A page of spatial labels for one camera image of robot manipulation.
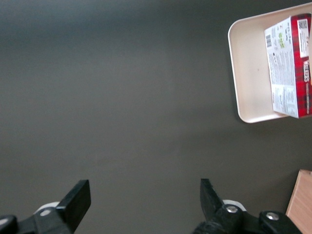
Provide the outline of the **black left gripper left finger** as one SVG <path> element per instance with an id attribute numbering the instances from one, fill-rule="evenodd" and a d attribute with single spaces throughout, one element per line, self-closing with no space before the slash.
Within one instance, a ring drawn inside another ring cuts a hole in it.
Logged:
<path id="1" fill-rule="evenodd" d="M 19 221 L 14 215 L 0 217 L 2 234 L 73 234 L 91 205 L 89 180 L 80 180 L 59 202 L 39 207 Z"/>

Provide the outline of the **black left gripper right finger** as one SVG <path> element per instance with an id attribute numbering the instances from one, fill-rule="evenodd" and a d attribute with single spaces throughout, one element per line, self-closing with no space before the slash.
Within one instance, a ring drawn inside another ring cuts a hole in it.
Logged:
<path id="1" fill-rule="evenodd" d="M 194 234 L 300 234 L 301 231 L 285 214 L 262 211 L 258 217 L 232 200 L 223 200 L 207 178 L 200 181 L 200 203 L 205 221 Z"/>

